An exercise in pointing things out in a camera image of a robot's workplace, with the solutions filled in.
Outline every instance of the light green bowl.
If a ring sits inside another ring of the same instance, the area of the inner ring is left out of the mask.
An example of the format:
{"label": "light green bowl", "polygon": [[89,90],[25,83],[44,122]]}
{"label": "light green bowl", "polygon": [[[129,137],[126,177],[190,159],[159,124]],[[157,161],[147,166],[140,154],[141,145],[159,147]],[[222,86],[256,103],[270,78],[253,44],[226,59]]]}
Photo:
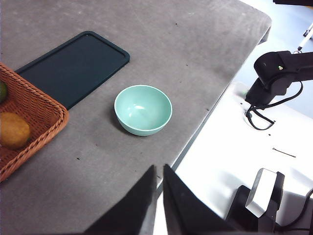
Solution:
{"label": "light green bowl", "polygon": [[122,90],[115,99],[114,109],[120,124],[138,136],[160,131],[172,116],[172,104],[166,94],[146,85]]}

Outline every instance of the lime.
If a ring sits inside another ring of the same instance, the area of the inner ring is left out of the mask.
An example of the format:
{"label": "lime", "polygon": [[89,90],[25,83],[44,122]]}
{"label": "lime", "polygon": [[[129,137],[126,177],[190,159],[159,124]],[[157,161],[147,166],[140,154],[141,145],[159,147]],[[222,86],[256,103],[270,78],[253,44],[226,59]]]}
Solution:
{"label": "lime", "polygon": [[0,80],[0,104],[5,100],[7,93],[6,84]]}

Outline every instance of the gray table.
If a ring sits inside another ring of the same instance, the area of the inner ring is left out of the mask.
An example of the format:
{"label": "gray table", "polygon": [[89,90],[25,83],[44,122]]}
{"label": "gray table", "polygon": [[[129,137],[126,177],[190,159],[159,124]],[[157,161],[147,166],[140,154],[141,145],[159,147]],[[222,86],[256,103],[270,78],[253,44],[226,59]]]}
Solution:
{"label": "gray table", "polygon": [[[2,61],[13,69],[85,30],[131,55],[1,184],[2,235],[81,232],[151,164],[161,177],[270,26],[267,15],[237,0],[2,0],[1,13]],[[114,98],[134,84],[155,86],[172,101],[171,121],[153,136],[128,134],[116,120]]]}

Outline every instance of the brown woven basket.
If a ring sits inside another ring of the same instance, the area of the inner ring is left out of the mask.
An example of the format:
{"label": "brown woven basket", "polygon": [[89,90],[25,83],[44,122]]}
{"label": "brown woven basket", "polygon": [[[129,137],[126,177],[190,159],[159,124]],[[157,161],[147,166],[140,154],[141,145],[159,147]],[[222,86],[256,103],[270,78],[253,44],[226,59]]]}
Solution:
{"label": "brown woven basket", "polygon": [[0,80],[8,87],[8,97],[0,113],[16,113],[30,125],[31,140],[19,150],[0,147],[0,182],[52,140],[67,124],[68,111],[60,103],[20,77],[0,62]]}

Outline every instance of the black tray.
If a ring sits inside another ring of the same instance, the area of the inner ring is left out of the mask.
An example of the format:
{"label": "black tray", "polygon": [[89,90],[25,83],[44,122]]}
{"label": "black tray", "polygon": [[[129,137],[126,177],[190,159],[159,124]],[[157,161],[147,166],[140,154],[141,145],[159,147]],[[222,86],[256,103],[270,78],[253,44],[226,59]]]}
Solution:
{"label": "black tray", "polygon": [[129,59],[123,49],[95,32],[85,31],[16,73],[70,109]]}

